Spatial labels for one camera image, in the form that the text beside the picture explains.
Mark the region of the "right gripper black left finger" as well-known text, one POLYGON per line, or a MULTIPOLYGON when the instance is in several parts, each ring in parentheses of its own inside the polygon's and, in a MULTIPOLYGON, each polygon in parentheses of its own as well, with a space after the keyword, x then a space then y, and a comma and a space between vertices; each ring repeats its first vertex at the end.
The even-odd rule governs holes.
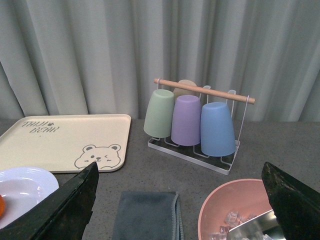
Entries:
POLYGON ((90 222, 99 171, 93 162, 0 230, 2 240, 80 240, 90 222))

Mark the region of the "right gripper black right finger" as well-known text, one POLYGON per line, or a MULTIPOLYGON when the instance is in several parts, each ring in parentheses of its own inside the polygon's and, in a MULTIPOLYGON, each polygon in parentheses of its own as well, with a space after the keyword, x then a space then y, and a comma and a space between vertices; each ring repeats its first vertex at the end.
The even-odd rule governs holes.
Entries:
POLYGON ((261 178, 276 220, 287 240, 320 238, 320 193, 265 162, 261 178))

